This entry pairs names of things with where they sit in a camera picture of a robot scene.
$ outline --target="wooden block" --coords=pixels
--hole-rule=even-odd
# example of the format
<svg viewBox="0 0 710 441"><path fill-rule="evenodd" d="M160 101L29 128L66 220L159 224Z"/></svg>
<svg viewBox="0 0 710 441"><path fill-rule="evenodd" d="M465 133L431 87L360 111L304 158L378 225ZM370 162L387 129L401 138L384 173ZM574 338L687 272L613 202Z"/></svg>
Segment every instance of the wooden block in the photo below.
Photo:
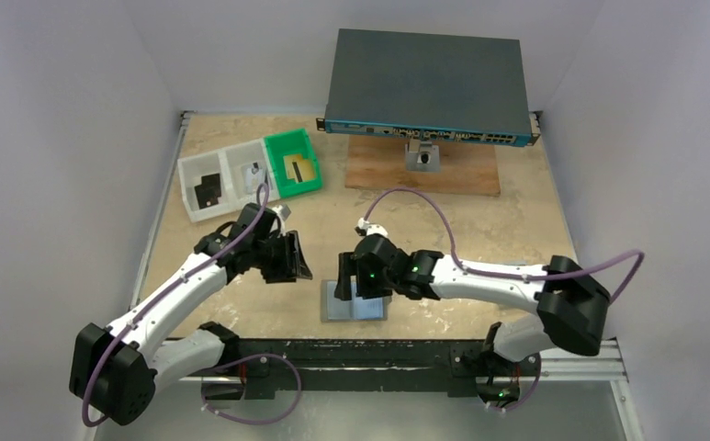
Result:
<svg viewBox="0 0 710 441"><path fill-rule="evenodd" d="M429 193L499 196L495 147L489 144L434 141L441 154L441 172L406 170L407 140L350 135L346 161L349 188L414 187Z"/></svg>

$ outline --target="robotic arm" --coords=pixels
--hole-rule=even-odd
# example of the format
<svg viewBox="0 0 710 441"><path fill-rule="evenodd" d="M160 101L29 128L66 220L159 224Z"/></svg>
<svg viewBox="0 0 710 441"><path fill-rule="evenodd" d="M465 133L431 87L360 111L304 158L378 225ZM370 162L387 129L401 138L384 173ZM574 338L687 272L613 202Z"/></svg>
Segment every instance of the robotic arm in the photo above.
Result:
<svg viewBox="0 0 710 441"><path fill-rule="evenodd" d="M609 308L608 291L590 276L568 280L535 281L536 277L568 273L581 268L571 259L553 256L549 265L507 266L463 262L462 267L516 275L516 279L484 277L461 269L451 255L420 250L407 254L380 225L364 220L355 229L364 236L352 253L339 254L335 297L365 299L397 292L412 300L482 300L527 311L511 323L495 323L484 353L519 362L534 353L559 347L574 354L596 356Z"/></svg>
<svg viewBox="0 0 710 441"><path fill-rule="evenodd" d="M265 209L251 232L213 265L192 277L189 270L203 266L235 241L258 216L260 206L247 204L235 222L204 236L176 273L140 305L105 328L88 324L76 337L70 391L85 397L87 382L96 364L115 339L110 355L89 397L90 404L118 424L129 424L148 407L153 395L165 386L203 368L217 366L237 351L238 336L215 323L207 323L187 338L163 345L176 326L203 300L251 268L259 269L265 283L311 279L300 250L297 232L285 232L286 206ZM230 227L227 235L224 230ZM172 284L178 284L165 292ZM151 308L139 321L134 317Z"/></svg>

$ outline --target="table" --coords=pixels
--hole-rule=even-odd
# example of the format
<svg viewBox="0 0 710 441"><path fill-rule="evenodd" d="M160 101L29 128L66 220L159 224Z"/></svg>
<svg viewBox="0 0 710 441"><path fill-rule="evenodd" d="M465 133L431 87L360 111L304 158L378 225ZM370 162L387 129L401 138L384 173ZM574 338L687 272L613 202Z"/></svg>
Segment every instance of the table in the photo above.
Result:
<svg viewBox="0 0 710 441"><path fill-rule="evenodd" d="M301 127L309 132L319 159L323 187L283 202L292 210L287 226L299 232L314 279L266 285L259 272L251 271L203 302L173 336L183 337L201 323L215 321L243 337L484 338L493 322L513 321L524 314L474 300L414 301L394 296L386 321L322 322L321 282L337 278L338 254L357 244L355 224L380 193L344 188L347 137L316 131L313 116L194 115L181 156ZM533 147L496 149L502 186L499 197L431 195L450 219L460 257L538 264L548 262L553 254L573 255L541 141ZM176 173L141 298L179 268L202 236L237 214L192 223ZM371 220L386 227L390 239L407 252L448 252L444 226L434 210L414 195L388 196Z"/></svg>

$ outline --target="white wall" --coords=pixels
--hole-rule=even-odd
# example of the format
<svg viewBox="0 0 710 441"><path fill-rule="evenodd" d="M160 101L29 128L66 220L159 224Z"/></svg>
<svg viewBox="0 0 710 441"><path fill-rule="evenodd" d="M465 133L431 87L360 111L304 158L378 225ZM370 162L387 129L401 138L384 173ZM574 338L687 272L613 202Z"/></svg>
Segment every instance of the white wall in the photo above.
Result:
<svg viewBox="0 0 710 441"><path fill-rule="evenodd" d="M73 340L130 301L177 127L120 0L0 1L0 439L80 435Z"/></svg>
<svg viewBox="0 0 710 441"><path fill-rule="evenodd" d="M125 0L183 109L322 113L339 28L519 39L542 109L603 0Z"/></svg>
<svg viewBox="0 0 710 441"><path fill-rule="evenodd" d="M710 1L607 1L542 122L580 260L647 252L609 321L648 439L710 439Z"/></svg>

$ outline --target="beige table surface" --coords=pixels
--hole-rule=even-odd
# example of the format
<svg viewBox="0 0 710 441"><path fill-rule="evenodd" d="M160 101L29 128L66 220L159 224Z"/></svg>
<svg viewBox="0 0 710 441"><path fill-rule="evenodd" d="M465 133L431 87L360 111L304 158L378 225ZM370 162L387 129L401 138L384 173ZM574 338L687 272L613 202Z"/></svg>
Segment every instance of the beige table surface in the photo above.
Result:
<svg viewBox="0 0 710 441"><path fill-rule="evenodd" d="M474 300L407 300L393 296L383 322L322 322L321 281L337 278L337 256L351 251L359 237L357 220L380 193L344 188L344 135L315 129L313 116L195 115L181 156L203 153L265 135L305 127L320 162L322 190L284 199L292 210L287 227L298 230L312 281L266 285L258 271L234 280L203 302L175 330L191 333L201 323L220 322L243 337L323 338L484 338L493 322L523 315ZM498 198L431 195L452 223L458 254L490 263L548 262L553 254L573 255L562 210L547 168L544 146L496 147L502 193ZM187 217L178 173L167 199L141 298L149 296L181 266L197 241L237 213L199 223ZM434 210L411 194L392 194L371 217L388 229L407 252L447 253L449 241Z"/></svg>

